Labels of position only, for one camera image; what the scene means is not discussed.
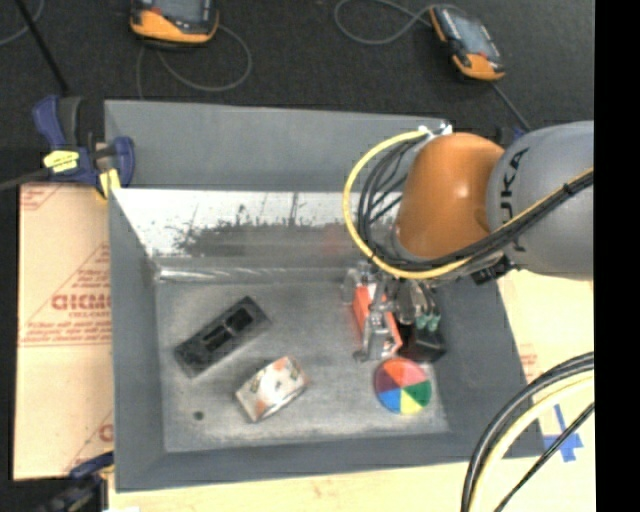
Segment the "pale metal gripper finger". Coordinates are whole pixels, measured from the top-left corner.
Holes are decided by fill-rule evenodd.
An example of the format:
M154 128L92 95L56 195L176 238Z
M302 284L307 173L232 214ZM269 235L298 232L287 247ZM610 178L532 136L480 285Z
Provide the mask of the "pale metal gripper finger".
M358 287L367 286L371 271L369 267L350 267L347 269L341 285L341 297L344 304L351 304Z
M354 352L359 362L381 360L391 350L391 331L384 315L380 312L369 313L361 329L360 348Z

